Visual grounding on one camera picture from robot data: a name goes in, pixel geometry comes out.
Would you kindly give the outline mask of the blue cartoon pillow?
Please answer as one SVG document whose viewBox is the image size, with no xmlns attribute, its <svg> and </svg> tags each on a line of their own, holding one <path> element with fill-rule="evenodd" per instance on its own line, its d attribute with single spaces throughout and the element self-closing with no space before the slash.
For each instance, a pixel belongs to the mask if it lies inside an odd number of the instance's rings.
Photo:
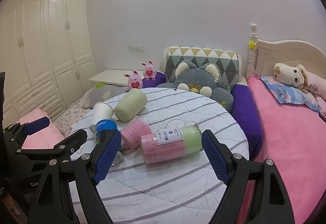
<svg viewBox="0 0 326 224">
<path fill-rule="evenodd" d="M 280 104 L 305 105 L 316 113 L 319 111 L 319 105 L 311 93 L 304 93 L 295 87 L 282 84 L 273 77 L 262 75 L 261 80 Z"/>
</svg>

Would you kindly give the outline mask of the grey cat plush cushion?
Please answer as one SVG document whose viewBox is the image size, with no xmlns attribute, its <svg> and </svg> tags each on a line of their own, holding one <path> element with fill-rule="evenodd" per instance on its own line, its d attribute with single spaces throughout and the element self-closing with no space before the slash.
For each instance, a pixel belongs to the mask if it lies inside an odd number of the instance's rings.
<svg viewBox="0 0 326 224">
<path fill-rule="evenodd" d="M 194 92 L 216 101 L 228 112 L 233 110 L 234 98 L 221 87 L 220 71 L 213 63 L 196 67 L 191 61 L 184 60 L 175 70 L 174 82 L 162 83 L 158 87 Z"/>
</svg>

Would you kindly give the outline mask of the pink pig plush front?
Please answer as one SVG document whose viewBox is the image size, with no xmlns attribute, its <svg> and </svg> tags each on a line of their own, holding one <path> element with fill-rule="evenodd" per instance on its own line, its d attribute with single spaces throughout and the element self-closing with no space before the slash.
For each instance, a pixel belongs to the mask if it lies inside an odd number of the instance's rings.
<svg viewBox="0 0 326 224">
<path fill-rule="evenodd" d="M 136 70 L 133 70 L 130 74 L 125 74 L 124 76 L 128 78 L 128 82 L 127 82 L 128 91 L 132 89 L 143 88 L 142 78 Z"/>
</svg>

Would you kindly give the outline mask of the white bedside table top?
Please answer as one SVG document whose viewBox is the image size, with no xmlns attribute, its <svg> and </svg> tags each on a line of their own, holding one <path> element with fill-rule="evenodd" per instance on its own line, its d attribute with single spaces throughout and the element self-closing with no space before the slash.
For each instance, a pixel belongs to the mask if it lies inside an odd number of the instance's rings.
<svg viewBox="0 0 326 224">
<path fill-rule="evenodd" d="M 131 70 L 105 70 L 89 79 L 93 83 L 105 83 L 116 85 L 118 87 L 126 87 L 128 78 L 125 74 L 131 74 Z"/>
</svg>

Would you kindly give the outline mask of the pink quilt left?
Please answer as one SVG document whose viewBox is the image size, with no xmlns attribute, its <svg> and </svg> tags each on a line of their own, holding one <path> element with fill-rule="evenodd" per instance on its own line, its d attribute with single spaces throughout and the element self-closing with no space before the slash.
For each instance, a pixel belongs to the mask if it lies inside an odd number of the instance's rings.
<svg viewBox="0 0 326 224">
<path fill-rule="evenodd" d="M 48 117 L 46 112 L 42 111 L 41 109 L 34 109 L 22 116 L 18 122 L 20 124 L 24 124 L 35 121 L 44 116 Z M 48 127 L 28 136 L 24 141 L 22 149 L 51 149 L 54 147 L 54 145 L 64 139 L 64 136 L 60 133 L 54 123 L 50 121 Z"/>
</svg>

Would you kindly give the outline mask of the pale green ceramic cup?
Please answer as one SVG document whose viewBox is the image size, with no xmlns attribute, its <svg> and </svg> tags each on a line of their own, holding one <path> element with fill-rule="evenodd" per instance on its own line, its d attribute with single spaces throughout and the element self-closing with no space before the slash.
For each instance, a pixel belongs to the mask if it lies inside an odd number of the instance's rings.
<svg viewBox="0 0 326 224">
<path fill-rule="evenodd" d="M 114 108 L 118 120 L 128 122 L 146 107 L 147 97 L 141 89 L 133 88 L 121 98 Z"/>
</svg>

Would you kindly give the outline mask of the heart patterned sheet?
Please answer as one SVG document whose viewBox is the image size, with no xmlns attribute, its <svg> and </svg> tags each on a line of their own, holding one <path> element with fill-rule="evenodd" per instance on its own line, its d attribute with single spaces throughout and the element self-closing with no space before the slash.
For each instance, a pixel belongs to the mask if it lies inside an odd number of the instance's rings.
<svg viewBox="0 0 326 224">
<path fill-rule="evenodd" d="M 87 91 L 77 103 L 70 106 L 55 121 L 53 121 L 54 125 L 64 137 L 67 137 L 72 131 L 72 126 L 77 123 L 80 119 L 85 117 L 87 113 L 91 110 L 89 108 L 88 99 L 88 96 L 91 91 L 92 88 Z"/>
</svg>

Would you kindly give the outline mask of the white wall socket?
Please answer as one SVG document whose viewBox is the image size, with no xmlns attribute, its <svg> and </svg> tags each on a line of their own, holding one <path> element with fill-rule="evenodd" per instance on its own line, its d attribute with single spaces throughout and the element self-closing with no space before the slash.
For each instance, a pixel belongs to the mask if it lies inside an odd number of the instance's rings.
<svg viewBox="0 0 326 224">
<path fill-rule="evenodd" d="M 133 52 L 143 52 L 144 47 L 143 45 L 130 45 L 128 46 L 128 49 Z"/>
</svg>

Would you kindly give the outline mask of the yellow star sticker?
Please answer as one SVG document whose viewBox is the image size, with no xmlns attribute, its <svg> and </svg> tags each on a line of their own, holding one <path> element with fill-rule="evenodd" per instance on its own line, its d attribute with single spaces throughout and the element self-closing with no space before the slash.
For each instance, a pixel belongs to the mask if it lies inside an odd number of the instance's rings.
<svg viewBox="0 0 326 224">
<path fill-rule="evenodd" d="M 257 42 L 254 42 L 253 40 L 250 40 L 250 41 L 248 42 L 248 47 L 249 47 L 249 49 L 250 49 L 250 50 L 255 50 L 255 49 L 256 49 L 256 44 L 257 44 Z"/>
</svg>

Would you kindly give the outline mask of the cream built-in wardrobe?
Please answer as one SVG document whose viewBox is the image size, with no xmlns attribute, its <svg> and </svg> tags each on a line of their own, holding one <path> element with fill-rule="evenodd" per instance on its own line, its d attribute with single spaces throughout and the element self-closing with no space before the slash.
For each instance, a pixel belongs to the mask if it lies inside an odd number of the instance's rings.
<svg viewBox="0 0 326 224">
<path fill-rule="evenodd" d="M 97 72 L 86 0 L 2 0 L 3 124 L 34 109 L 56 120 Z"/>
</svg>

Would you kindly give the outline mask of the triangle patterned quilt cover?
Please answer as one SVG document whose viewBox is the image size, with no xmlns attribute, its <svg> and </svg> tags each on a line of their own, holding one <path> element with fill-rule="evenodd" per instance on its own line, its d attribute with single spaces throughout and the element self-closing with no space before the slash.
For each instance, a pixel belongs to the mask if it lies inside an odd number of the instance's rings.
<svg viewBox="0 0 326 224">
<path fill-rule="evenodd" d="M 207 63 L 217 65 L 221 73 L 222 87 L 231 90 L 242 78 L 241 55 L 233 51 L 208 49 L 201 47 L 166 47 L 160 62 L 160 71 L 164 72 L 168 82 L 175 79 L 175 69 L 183 61 L 189 60 L 196 67 Z"/>
</svg>

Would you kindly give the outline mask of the black blue can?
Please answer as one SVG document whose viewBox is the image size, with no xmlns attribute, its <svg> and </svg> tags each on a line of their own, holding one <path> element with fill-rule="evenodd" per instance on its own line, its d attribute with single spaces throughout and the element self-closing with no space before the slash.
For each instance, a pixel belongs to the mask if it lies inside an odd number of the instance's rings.
<svg viewBox="0 0 326 224">
<path fill-rule="evenodd" d="M 108 137 L 108 133 L 113 130 L 118 130 L 118 126 L 113 120 L 102 119 L 98 121 L 95 127 L 96 143 L 100 144 L 104 142 L 105 139 Z M 122 161 L 123 161 L 123 153 L 122 153 L 122 145 L 120 145 L 116 153 L 116 156 L 112 162 L 112 165 L 117 166 L 118 164 L 122 163 Z"/>
</svg>

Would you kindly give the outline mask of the grey flower cushion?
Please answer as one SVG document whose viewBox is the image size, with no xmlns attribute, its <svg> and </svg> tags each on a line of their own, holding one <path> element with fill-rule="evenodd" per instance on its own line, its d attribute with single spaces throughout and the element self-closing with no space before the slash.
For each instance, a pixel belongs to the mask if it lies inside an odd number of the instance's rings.
<svg viewBox="0 0 326 224">
<path fill-rule="evenodd" d="M 92 109 L 98 102 L 104 102 L 112 97 L 127 92 L 127 87 L 118 87 L 111 84 L 97 83 L 88 93 L 83 104 L 84 109 Z"/>
</svg>

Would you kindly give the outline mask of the clear cup pink paper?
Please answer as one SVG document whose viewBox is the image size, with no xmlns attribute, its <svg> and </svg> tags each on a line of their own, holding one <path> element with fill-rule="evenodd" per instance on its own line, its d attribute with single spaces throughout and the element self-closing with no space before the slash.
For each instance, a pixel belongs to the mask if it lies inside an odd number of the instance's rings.
<svg viewBox="0 0 326 224">
<path fill-rule="evenodd" d="M 135 117 L 120 133 L 126 148 L 134 149 L 141 143 L 141 137 L 152 134 L 152 130 L 141 117 Z"/>
</svg>

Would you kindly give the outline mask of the clear jar green pink paper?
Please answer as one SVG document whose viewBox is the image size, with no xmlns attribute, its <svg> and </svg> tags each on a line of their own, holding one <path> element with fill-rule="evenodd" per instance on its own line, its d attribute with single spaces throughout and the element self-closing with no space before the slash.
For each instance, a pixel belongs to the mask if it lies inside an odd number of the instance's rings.
<svg viewBox="0 0 326 224">
<path fill-rule="evenodd" d="M 197 124 L 162 128 L 141 137 L 141 150 L 146 164 L 160 163 L 202 150 L 202 132 Z"/>
</svg>

